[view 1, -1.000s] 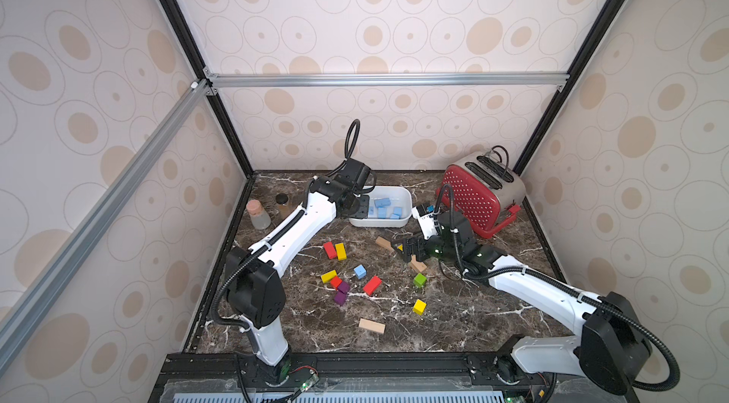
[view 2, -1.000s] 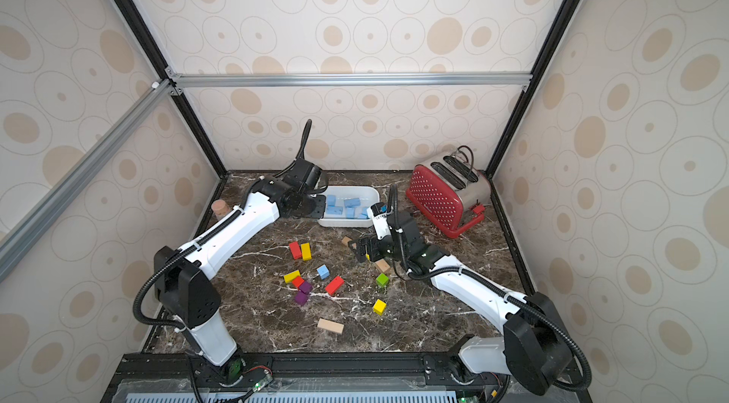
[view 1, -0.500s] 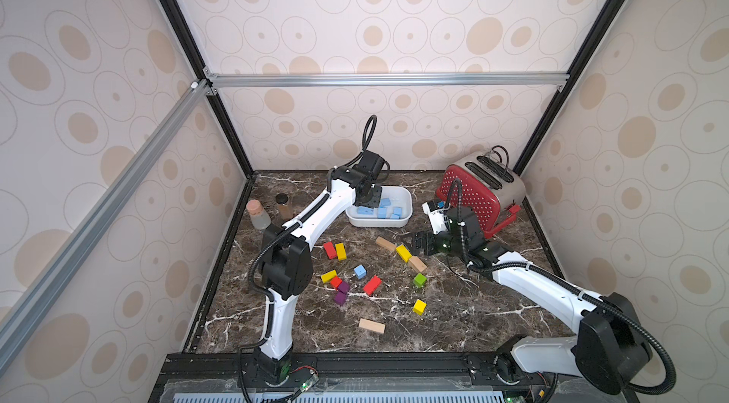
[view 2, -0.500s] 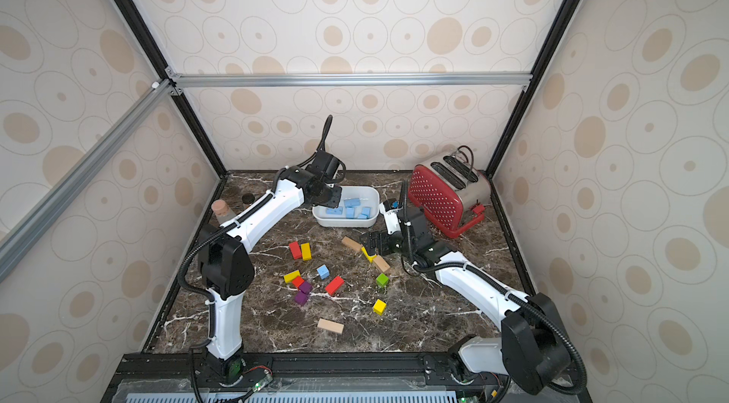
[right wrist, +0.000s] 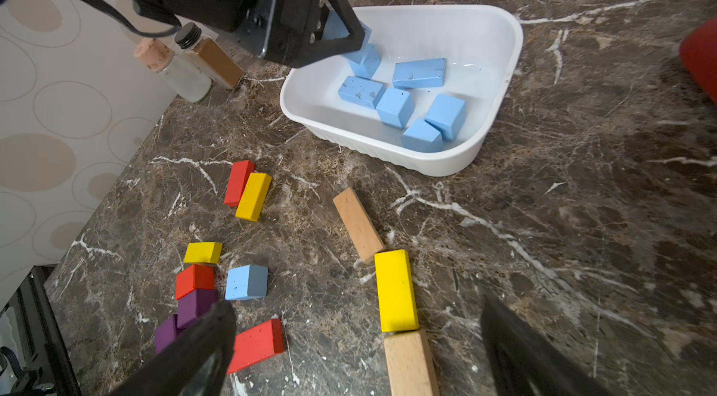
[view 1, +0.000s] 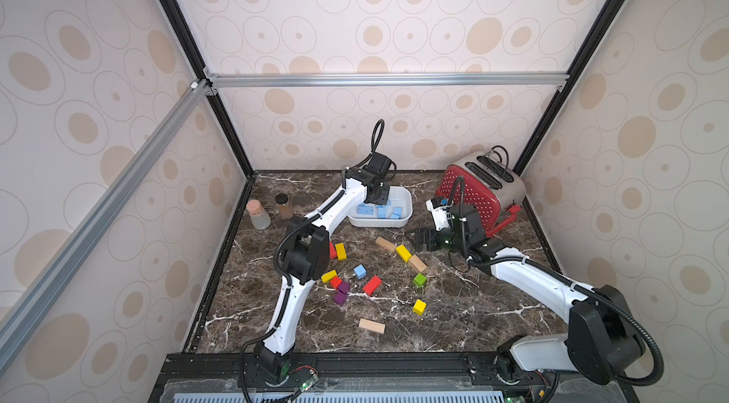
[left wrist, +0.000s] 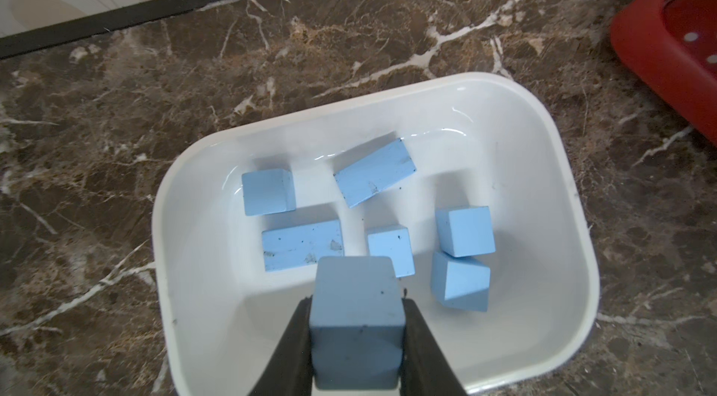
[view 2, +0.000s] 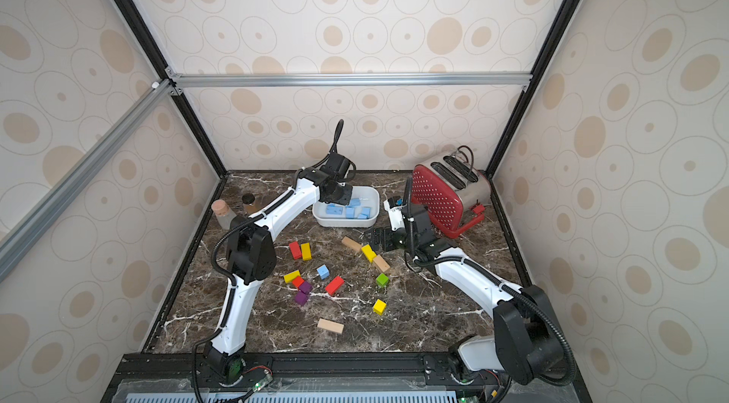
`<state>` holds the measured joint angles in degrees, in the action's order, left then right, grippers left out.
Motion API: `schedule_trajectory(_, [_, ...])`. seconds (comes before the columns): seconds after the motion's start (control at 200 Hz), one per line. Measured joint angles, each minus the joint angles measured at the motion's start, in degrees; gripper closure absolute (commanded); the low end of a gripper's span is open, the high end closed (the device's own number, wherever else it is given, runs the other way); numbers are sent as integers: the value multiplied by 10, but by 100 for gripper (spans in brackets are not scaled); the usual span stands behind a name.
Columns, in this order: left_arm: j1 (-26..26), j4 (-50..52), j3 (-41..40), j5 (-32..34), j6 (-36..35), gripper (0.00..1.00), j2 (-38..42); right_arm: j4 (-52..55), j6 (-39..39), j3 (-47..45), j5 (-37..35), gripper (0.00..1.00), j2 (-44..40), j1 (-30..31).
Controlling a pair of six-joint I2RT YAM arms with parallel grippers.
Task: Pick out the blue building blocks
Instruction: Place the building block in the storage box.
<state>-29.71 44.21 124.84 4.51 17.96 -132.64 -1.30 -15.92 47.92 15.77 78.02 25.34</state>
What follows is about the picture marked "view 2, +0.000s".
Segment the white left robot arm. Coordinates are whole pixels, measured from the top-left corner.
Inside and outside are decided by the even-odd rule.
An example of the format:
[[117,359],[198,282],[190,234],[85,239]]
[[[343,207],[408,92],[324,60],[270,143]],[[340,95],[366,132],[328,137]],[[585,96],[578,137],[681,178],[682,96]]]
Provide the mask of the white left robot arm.
[[263,281],[276,266],[273,242],[297,216],[317,202],[348,205],[353,186],[349,182],[356,166],[337,152],[344,128],[339,120],[326,156],[312,166],[298,169],[292,185],[256,214],[234,220],[211,252],[214,271],[228,280],[227,294],[216,330],[196,342],[192,349],[191,383],[196,401],[203,401],[197,377],[197,350],[214,372],[226,382],[242,375],[241,351],[246,343],[247,325],[254,300]]

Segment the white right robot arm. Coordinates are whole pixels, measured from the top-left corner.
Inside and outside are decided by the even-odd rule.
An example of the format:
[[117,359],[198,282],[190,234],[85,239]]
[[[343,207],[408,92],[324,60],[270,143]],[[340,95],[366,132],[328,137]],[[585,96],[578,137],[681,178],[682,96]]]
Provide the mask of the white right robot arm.
[[462,386],[485,383],[488,402],[503,399],[516,383],[573,384],[578,376],[573,348],[546,293],[499,277],[455,241],[440,237],[426,206],[413,199],[412,183],[408,178],[403,195],[383,201],[389,225],[381,247],[402,251],[410,271],[429,272],[457,287],[493,323],[490,336],[470,336],[450,347],[451,378]]

